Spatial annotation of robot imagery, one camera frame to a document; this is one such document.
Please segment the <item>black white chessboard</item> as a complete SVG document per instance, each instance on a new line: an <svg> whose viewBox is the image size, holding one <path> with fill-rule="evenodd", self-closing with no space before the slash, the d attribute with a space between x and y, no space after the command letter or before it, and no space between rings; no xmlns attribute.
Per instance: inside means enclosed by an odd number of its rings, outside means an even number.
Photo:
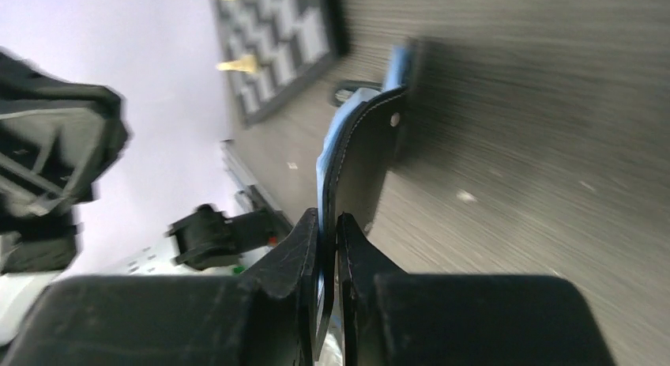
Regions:
<svg viewBox="0 0 670 366"><path fill-rule="evenodd" d="M311 87L348 53L341 0L209 0L222 59L254 55L255 74L221 71L244 126Z"/></svg>

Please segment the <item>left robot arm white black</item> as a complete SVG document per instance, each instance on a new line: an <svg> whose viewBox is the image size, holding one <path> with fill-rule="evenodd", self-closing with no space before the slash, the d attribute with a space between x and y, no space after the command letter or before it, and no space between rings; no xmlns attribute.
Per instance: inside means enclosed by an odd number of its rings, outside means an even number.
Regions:
<svg viewBox="0 0 670 366"><path fill-rule="evenodd" d="M119 159L122 97L1 55L1 343L77 257L73 208Z"/></svg>

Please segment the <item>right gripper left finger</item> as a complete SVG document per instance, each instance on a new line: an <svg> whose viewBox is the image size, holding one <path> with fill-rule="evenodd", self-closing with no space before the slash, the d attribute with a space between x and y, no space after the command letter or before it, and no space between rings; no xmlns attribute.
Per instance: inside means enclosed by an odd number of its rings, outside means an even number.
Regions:
<svg viewBox="0 0 670 366"><path fill-rule="evenodd" d="M90 275L47 288L4 365L311 365L318 214L238 276Z"/></svg>

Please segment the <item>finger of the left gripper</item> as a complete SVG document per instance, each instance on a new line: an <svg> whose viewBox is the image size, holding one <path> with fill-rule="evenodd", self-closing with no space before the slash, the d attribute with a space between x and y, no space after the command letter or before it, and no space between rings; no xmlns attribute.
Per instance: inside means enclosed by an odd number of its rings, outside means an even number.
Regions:
<svg viewBox="0 0 670 366"><path fill-rule="evenodd" d="M1 53L1 207L15 217L60 214L93 200L92 185L130 133L123 98L64 81Z"/></svg>

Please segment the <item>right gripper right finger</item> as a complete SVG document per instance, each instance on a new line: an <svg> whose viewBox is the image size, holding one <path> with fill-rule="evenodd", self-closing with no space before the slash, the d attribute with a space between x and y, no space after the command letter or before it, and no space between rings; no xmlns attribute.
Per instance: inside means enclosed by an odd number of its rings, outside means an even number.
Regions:
<svg viewBox="0 0 670 366"><path fill-rule="evenodd" d="M612 365L583 295L561 277L410 274L337 223L347 365Z"/></svg>

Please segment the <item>cream chess piece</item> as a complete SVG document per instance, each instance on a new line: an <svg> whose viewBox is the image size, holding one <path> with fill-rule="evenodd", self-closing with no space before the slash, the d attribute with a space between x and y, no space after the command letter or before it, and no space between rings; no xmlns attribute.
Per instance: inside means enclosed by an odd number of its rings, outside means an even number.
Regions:
<svg viewBox="0 0 670 366"><path fill-rule="evenodd" d="M216 69L219 71L235 71L245 74L255 74L260 70L260 65L254 55L243 55L236 60L218 63Z"/></svg>

